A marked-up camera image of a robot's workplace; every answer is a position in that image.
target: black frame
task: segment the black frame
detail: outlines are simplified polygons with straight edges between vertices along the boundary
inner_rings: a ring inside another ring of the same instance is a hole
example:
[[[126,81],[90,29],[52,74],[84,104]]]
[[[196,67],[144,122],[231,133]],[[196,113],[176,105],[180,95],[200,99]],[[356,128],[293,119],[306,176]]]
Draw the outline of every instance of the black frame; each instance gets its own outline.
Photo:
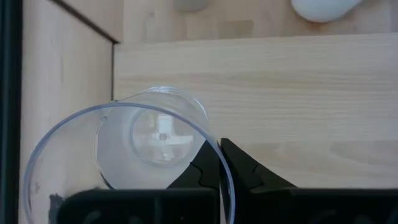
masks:
[[[22,0],[0,1],[0,223],[18,223]]]

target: wood grain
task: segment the wood grain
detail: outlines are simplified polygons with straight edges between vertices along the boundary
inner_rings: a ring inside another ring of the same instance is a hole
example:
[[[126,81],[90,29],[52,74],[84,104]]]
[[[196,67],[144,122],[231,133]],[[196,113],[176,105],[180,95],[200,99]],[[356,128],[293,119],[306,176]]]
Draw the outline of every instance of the wood grain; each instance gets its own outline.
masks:
[[[82,13],[112,38],[123,41],[124,0],[61,0]]]
[[[177,10],[175,0],[125,0],[124,41],[398,32],[397,4],[398,0],[364,0],[341,19],[317,24],[296,15],[291,0],[208,0],[208,7],[198,12]]]
[[[398,34],[118,46],[114,94],[172,85],[301,187],[398,186]]]
[[[111,100],[112,71],[112,43],[52,1],[25,1],[24,27],[20,192],[44,134],[72,113]],[[26,223],[19,205],[20,223]]]

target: transparent cup rim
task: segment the transparent cup rim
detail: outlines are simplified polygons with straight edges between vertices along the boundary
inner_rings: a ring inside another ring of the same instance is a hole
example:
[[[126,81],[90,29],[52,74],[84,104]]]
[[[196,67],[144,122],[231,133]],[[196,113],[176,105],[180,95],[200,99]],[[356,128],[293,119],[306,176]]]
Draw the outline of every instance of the transparent cup rim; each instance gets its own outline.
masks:
[[[218,147],[217,141],[210,136],[208,133],[204,132],[204,130],[202,130],[199,126],[197,126],[196,124],[192,123],[191,121],[189,121],[188,119],[184,118],[183,116],[180,116],[176,113],[173,113],[171,111],[165,110],[163,108],[159,108],[157,106],[152,106],[152,105],[145,105],[145,104],[141,104],[141,103],[125,103],[125,102],[120,102],[120,101],[112,101],[110,103],[106,103],[103,105],[97,105],[97,106],[92,106],[86,109],[83,109],[79,112],[76,112],[72,115],[70,115],[69,117],[65,118],[64,120],[62,120],[61,122],[59,122],[58,124],[56,124],[50,131],[48,131],[44,137],[39,141],[39,143],[36,145],[35,149],[33,150],[32,154],[30,155],[29,161],[27,163],[26,169],[25,169],[25,173],[23,176],[23,187],[22,187],[22,206],[24,209],[24,213],[25,213],[25,217],[28,221],[29,224],[34,224],[33,218],[32,218],[32,214],[31,214],[31,204],[29,201],[30,198],[30,184],[31,184],[31,178],[32,178],[32,174],[33,174],[33,170],[35,167],[35,163],[36,160],[38,159],[38,157],[41,155],[47,141],[49,140],[49,138],[52,136],[52,134],[58,130],[59,128],[61,128],[64,124],[68,123],[69,121],[71,121],[72,119],[83,115],[85,113],[89,113],[91,111],[94,110],[100,110],[100,109],[105,109],[105,108],[115,108],[115,107],[122,107],[122,106],[128,106],[128,107],[135,107],[135,108],[144,108],[144,109],[148,109],[148,110],[156,110],[158,112],[161,113],[165,113],[168,115],[171,115],[187,124],[189,124],[193,129],[195,129],[196,131],[198,131],[203,137],[205,137],[205,139],[210,143],[210,145],[212,146],[212,148],[215,150],[215,152],[217,153],[223,167],[224,170],[226,172],[226,176],[227,176],[227,181],[228,181],[228,187],[229,187],[229,197],[230,197],[230,206],[229,206],[229,217],[228,217],[228,223],[229,224],[233,224],[234,223],[234,216],[235,216],[235,190],[234,190],[234,185],[233,185],[233,179],[232,179],[232,174],[231,171],[228,167],[227,161],[225,160],[221,150]]]

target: wooden surface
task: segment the wooden surface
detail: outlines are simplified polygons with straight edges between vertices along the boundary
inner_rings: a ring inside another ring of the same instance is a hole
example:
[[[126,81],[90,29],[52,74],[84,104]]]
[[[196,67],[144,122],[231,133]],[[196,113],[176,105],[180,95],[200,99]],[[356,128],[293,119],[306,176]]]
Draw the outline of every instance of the wooden surface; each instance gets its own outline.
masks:
[[[398,34],[121,45],[115,98],[172,85],[301,187],[398,186]]]
[[[125,0],[124,41],[398,32],[398,0],[364,0],[338,21],[326,24],[296,15],[291,0],[208,0],[208,7],[198,12],[178,11],[175,2]]]
[[[61,0],[118,41],[123,41],[124,0]]]
[[[52,1],[24,1],[24,27],[20,191],[44,134],[68,115],[111,100],[112,61],[112,44]],[[19,213],[26,223],[22,207]]]

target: light wood table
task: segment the light wood table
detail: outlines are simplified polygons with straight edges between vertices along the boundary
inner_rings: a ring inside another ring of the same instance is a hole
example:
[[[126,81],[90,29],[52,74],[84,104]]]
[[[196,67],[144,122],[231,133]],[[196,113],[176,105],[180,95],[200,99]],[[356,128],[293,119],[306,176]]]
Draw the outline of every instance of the light wood table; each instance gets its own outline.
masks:
[[[172,85],[300,187],[398,186],[398,34],[124,44],[114,95]]]
[[[347,15],[324,24],[301,18],[291,2],[208,0],[202,11],[182,12],[176,9],[175,0],[124,0],[123,41],[140,44],[398,32],[398,0],[363,0]]]

